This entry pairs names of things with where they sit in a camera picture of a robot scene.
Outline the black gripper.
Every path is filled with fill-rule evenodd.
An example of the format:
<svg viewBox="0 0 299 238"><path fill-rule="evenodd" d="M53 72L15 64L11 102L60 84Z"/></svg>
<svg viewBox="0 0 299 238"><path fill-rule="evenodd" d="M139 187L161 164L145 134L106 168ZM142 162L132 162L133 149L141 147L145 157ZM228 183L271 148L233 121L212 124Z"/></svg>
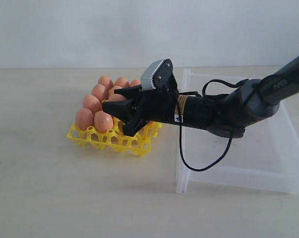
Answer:
<svg viewBox="0 0 299 238"><path fill-rule="evenodd" d="M161 88L145 90L145 79L141 85L114 90L122 100L108 99L102 103L103 111L123 121L125 136L135 136L150 121L178 124L175 110L178 98L178 84L173 74Z"/></svg>

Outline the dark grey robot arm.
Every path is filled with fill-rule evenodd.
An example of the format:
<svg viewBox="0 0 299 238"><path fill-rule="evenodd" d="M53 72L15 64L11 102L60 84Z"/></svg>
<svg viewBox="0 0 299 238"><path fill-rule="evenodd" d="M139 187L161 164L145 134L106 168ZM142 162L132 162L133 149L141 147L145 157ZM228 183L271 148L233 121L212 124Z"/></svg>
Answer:
<svg viewBox="0 0 299 238"><path fill-rule="evenodd" d="M140 85L117 89L123 101L106 101L103 111L134 136L151 121L197 128L225 138L241 138L245 128L272 117L280 102L299 93L299 56L263 79L227 83L232 93L180 92L170 59L153 62Z"/></svg>

